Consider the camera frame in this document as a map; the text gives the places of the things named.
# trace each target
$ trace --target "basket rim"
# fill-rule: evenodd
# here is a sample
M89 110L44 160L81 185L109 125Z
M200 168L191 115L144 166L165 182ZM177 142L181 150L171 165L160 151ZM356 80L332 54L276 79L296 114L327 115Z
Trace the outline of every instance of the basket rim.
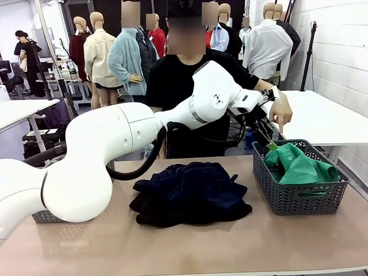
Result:
M259 143L253 142L252 146L253 146L253 150L254 152L259 156L259 158L261 159L263 165L265 166L267 172L271 175L273 181L275 183L277 183L278 185L282 185L282 186L293 186L293 187L305 187L305 186L312 186L312 185L325 185L325 184L330 184L330 185L337 185L337 184L349 184L351 182L351 178L336 164L332 164L331 161L329 159L327 159L323 154L321 154L321 152L319 152L319 150L317 150L317 148L315 146L313 146L310 142L304 140L304 139L293 139L293 140L277 140L277 141L273 141L276 145L278 143L292 143L292 142L304 142L305 144L307 144L309 147L311 147L311 149L313 149L313 151L322 159L322 161L324 163L328 163L332 166L334 166L337 170L338 173L342 176L344 176L347 180L346 181L339 181L339 182L318 182L318 183L308 183L308 184L281 184L278 181L276 181L276 179L274 178L274 175L272 174L272 172L270 171L270 169L267 167L267 165L265 164L265 161L263 160L263 158L261 157L258 149L256 148L256 145L259 145Z

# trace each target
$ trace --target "basket handle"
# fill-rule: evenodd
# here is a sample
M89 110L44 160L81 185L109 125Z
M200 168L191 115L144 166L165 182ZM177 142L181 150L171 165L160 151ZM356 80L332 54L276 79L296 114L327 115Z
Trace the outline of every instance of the basket handle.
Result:
M298 197L301 198L317 198L317 197L325 197L327 196L327 191L303 191L302 193L298 193Z

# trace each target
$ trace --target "brown table top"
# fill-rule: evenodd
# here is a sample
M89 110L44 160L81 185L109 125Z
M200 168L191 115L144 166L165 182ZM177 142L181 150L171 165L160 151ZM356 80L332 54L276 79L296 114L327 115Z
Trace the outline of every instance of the brown table top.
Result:
M238 174L237 183L249 188L246 202L253 213L203 227L142 226L128 207L134 181L116 181L109 207L89 223L36 225L27 219L0 248L0 275L272 275L368 266L368 204L352 188L337 214L282 217L261 194L251 156L157 160L143 178L195 160L219 162L230 175ZM127 172L140 165L119 162L116 168Z

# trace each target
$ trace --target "green garment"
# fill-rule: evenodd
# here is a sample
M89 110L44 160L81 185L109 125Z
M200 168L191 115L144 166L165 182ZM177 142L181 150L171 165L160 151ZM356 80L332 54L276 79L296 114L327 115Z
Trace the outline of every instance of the green garment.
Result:
M270 151L264 159L275 180L280 184L311 184L338 182L337 169L322 161L307 157L291 143Z

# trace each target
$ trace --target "gray plastic basket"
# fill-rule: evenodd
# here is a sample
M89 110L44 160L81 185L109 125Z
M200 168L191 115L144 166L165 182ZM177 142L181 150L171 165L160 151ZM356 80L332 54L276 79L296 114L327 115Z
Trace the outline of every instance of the gray plastic basket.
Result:
M304 154L314 160L332 164L314 146L305 140L276 141L277 146L292 143L301 149ZM299 214L331 214L336 213L348 183L349 177L336 166L339 172L339 182L315 183L306 185L284 185L276 182L271 171L264 163L269 152L267 147L253 143L254 159L253 172L259 186L265 194L272 211L281 216ZM301 196L306 193L325 192L325 195Z
M109 168L115 170L115 160L108 163ZM64 220L55 217L49 210L39 211L32 214L33 219L36 223L68 223Z

